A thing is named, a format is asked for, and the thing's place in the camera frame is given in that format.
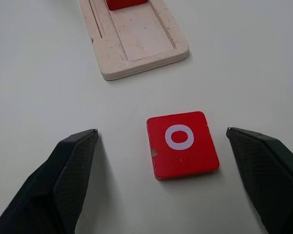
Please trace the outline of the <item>red letter tile b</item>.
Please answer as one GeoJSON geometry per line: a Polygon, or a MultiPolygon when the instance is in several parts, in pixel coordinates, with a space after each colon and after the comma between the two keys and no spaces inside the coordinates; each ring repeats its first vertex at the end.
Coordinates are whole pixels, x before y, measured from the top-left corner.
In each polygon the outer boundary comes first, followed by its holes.
{"type": "Polygon", "coordinates": [[[110,11],[119,10],[146,3],[148,0],[106,0],[110,11]]]}

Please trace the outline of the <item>red letter tile o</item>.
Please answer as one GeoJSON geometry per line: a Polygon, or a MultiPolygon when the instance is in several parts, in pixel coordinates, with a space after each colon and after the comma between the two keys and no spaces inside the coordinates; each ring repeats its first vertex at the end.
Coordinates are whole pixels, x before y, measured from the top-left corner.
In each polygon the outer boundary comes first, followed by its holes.
{"type": "Polygon", "coordinates": [[[220,162],[203,112],[149,118],[146,122],[158,180],[215,171],[220,162]]]}

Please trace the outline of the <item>wooden letter tray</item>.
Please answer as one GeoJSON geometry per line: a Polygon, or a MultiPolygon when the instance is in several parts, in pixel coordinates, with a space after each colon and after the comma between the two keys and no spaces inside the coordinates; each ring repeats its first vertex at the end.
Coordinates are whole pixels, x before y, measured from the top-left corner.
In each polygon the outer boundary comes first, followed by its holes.
{"type": "Polygon", "coordinates": [[[115,11],[106,0],[79,0],[97,63],[105,80],[179,62],[188,42],[164,0],[115,11]]]}

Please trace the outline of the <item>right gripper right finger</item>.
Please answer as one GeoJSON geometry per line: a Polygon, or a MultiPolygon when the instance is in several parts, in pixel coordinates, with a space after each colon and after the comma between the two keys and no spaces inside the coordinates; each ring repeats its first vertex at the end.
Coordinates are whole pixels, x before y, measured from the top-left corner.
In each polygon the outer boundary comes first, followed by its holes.
{"type": "Polygon", "coordinates": [[[293,153],[278,139],[229,127],[236,164],[268,234],[293,234],[293,153]]]}

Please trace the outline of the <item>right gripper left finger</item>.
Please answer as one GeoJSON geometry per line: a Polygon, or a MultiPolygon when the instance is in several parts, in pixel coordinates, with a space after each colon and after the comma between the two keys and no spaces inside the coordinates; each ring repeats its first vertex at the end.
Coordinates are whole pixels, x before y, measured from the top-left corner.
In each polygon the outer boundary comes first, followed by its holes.
{"type": "Polygon", "coordinates": [[[75,234],[98,138],[90,129],[60,141],[0,216],[0,234],[75,234]]]}

